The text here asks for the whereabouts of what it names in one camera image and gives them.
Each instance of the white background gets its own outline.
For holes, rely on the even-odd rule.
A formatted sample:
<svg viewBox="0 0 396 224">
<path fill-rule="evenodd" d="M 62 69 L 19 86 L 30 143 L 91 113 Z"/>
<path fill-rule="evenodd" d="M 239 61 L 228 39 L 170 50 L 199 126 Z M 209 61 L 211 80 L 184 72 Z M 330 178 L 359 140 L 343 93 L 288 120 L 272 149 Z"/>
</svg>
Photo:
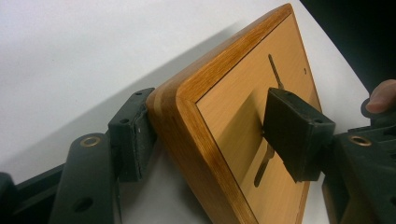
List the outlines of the white background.
<svg viewBox="0 0 396 224">
<path fill-rule="evenodd" d="M 303 5 L 290 2 L 323 113 L 338 133 L 367 125 L 367 91 Z M 133 92 L 158 87 L 285 3 L 1 1 L 0 171 L 21 183 L 63 163 L 71 142 L 104 133 Z M 304 223 L 328 223 L 320 184 L 311 186 Z M 121 197 L 124 223 L 208 222 L 161 143 L 148 178 L 122 185 Z"/>
</svg>

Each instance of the keyhole slot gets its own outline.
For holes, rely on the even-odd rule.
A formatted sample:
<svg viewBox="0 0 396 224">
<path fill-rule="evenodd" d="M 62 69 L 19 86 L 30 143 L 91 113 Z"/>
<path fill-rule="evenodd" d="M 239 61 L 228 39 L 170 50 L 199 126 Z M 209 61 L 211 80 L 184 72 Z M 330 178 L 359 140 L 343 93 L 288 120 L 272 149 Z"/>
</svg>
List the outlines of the keyhole slot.
<svg viewBox="0 0 396 224">
<path fill-rule="evenodd" d="M 264 176 L 265 170 L 267 168 L 268 163 L 274 157 L 274 149 L 269 145 L 267 147 L 267 151 L 265 152 L 264 158 L 262 159 L 262 163 L 260 164 L 259 170 L 257 171 L 256 176 L 254 177 L 254 187 L 258 188 L 260 182 L 262 182 L 262 177 Z"/>
</svg>

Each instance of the wooden frame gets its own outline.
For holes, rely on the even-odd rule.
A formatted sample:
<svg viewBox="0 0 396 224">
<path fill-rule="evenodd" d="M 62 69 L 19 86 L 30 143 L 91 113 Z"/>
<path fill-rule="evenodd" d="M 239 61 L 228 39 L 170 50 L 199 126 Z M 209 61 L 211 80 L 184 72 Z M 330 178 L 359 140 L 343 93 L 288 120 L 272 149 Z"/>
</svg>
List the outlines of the wooden frame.
<svg viewBox="0 0 396 224">
<path fill-rule="evenodd" d="M 147 100 L 150 121 L 214 223 L 302 221 L 309 184 L 295 184 L 276 154 L 260 186 L 252 181 L 269 150 L 260 127 L 268 87 L 277 87 L 274 72 L 286 90 L 320 108 L 289 4 L 254 21 Z M 247 133 L 236 133 L 241 130 Z M 239 150 L 242 142 L 246 150 Z"/>
</svg>

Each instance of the wooden border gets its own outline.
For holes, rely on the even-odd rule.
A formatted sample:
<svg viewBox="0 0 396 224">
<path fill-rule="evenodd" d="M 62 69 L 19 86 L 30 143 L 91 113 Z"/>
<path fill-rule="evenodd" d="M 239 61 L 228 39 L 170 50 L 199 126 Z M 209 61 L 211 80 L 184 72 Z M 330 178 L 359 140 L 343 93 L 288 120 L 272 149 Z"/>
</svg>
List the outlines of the wooden border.
<svg viewBox="0 0 396 224">
<path fill-rule="evenodd" d="M 163 83 L 147 100 L 150 121 L 214 223 L 258 220 L 196 103 L 289 15 L 290 4 L 270 11 Z"/>
</svg>

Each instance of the clamp jaw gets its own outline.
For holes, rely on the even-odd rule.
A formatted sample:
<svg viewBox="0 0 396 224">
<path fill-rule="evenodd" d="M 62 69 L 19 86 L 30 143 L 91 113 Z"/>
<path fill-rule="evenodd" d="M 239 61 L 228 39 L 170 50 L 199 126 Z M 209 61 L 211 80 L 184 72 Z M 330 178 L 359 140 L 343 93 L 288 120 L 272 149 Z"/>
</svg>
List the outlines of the clamp jaw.
<svg viewBox="0 0 396 224">
<path fill-rule="evenodd" d="M 396 223 L 396 119 L 387 114 L 370 127 L 337 135 L 334 128 L 295 94 L 268 91 L 263 136 L 294 181 L 326 175 L 330 222 Z"/>
</svg>

